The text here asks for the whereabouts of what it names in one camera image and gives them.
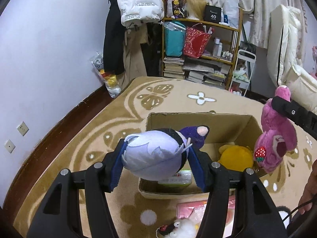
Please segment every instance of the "red strawberry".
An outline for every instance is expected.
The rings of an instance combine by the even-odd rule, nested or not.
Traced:
[[[260,147],[254,154],[256,161],[258,163],[262,162],[266,156],[266,150],[265,147]]]

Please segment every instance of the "pink teddy bear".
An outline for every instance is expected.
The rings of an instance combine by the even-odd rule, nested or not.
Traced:
[[[279,96],[290,102],[291,92],[287,86],[279,86],[275,91]],[[297,146],[297,135],[291,121],[281,116],[272,108],[272,99],[263,107],[261,125],[263,134],[258,138],[254,147],[254,160],[268,174],[273,172],[282,162],[287,151]]]

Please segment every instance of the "human hand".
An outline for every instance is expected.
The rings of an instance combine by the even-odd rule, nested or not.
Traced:
[[[313,163],[312,172],[308,178],[307,184],[304,188],[303,195],[299,200],[298,206],[310,201],[317,194],[317,160]],[[298,212],[302,215],[306,211],[309,211],[313,206],[313,203],[309,203],[306,206],[298,209]]]

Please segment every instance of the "wall outlet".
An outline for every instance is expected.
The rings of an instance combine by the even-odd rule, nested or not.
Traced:
[[[11,140],[7,140],[4,143],[4,147],[7,149],[7,151],[9,151],[9,153],[12,153],[13,149],[15,148],[15,145]]]
[[[17,127],[17,129],[22,136],[24,136],[29,130],[24,121]]]

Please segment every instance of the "red patterned bag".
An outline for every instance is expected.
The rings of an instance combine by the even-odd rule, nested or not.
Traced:
[[[207,34],[204,31],[195,29],[193,27],[186,28],[186,37],[183,53],[184,55],[190,57],[199,58],[205,50],[205,47],[211,37],[211,34]]]

